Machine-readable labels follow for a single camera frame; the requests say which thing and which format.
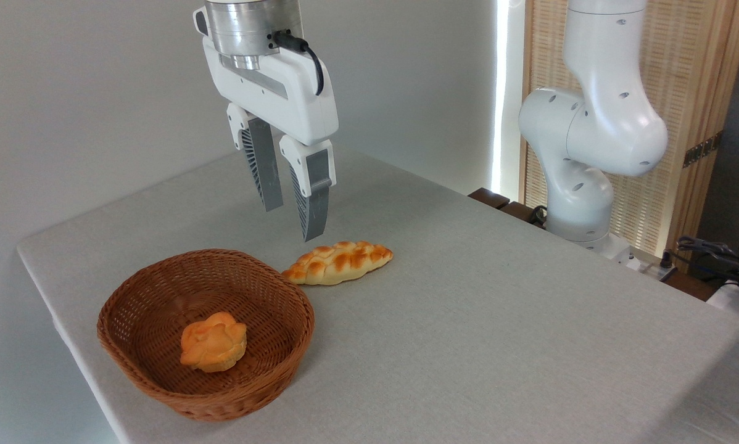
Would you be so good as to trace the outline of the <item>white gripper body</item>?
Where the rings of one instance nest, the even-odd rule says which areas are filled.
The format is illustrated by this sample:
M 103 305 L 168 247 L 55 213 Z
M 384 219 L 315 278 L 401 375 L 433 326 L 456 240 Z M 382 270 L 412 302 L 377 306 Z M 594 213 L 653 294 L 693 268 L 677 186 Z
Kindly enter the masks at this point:
M 260 58 L 258 70 L 240 70 L 222 65 L 211 39 L 202 43 L 215 87 L 231 103 L 307 146 L 338 130 L 328 69 L 322 68 L 324 87 L 317 96 L 318 74 L 307 54 L 282 49 Z

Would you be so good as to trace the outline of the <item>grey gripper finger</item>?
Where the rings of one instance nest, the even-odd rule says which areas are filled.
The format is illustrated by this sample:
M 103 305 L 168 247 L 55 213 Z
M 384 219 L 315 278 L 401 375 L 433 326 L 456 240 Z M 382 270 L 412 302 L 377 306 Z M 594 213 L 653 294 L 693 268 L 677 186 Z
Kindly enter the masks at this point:
M 271 126 L 234 103 L 228 104 L 229 128 L 235 147 L 242 150 L 265 210 L 283 205 L 276 152 Z
M 283 135 L 280 151 L 290 165 L 302 235 L 308 242 L 326 228 L 329 189 L 336 184 L 332 141 L 305 146 Z

